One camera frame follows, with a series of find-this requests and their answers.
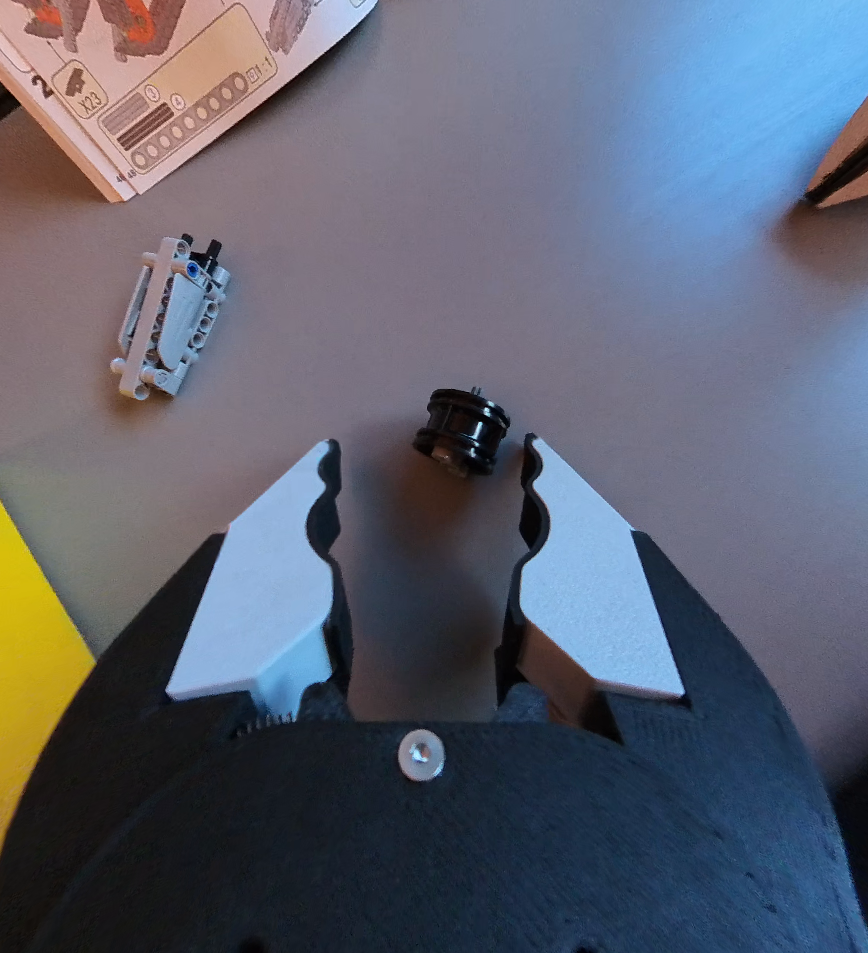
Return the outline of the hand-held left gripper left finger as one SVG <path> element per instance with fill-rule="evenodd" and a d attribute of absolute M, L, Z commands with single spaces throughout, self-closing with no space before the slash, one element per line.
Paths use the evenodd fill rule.
<path fill-rule="evenodd" d="M 352 637 L 340 567 L 340 446 L 317 443 L 228 526 L 175 668 L 173 701 L 249 694 L 262 716 L 298 721 L 301 699 L 345 689 Z"/>

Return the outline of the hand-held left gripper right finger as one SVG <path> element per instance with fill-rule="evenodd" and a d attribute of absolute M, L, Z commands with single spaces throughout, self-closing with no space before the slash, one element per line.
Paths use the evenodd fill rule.
<path fill-rule="evenodd" d="M 516 684 L 564 721 L 603 692 L 672 701 L 685 687 L 634 527 L 544 439 L 528 434 L 516 563 L 496 651 L 498 706 Z"/>

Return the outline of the black toy wheel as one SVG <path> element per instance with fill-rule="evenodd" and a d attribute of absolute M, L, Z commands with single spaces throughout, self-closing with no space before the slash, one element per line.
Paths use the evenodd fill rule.
<path fill-rule="evenodd" d="M 468 391 L 438 388 L 427 404 L 428 421 L 413 448 L 439 462 L 454 476 L 489 476 L 510 426 L 509 415 L 478 386 Z"/>

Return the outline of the grey toy brick assembly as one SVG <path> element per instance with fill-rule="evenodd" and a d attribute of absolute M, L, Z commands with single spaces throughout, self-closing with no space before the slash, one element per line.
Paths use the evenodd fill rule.
<path fill-rule="evenodd" d="M 203 252 L 193 243 L 187 233 L 168 236 L 141 257 L 110 364 L 126 398 L 144 400 L 154 390 L 175 396 L 213 330 L 230 273 L 218 262 L 218 240 Z"/>

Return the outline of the building instruction booklet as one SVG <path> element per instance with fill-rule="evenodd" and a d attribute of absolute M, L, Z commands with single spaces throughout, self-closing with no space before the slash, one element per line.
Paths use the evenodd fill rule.
<path fill-rule="evenodd" d="M 375 1 L 0 1 L 0 81 L 111 202 L 150 189 Z"/>

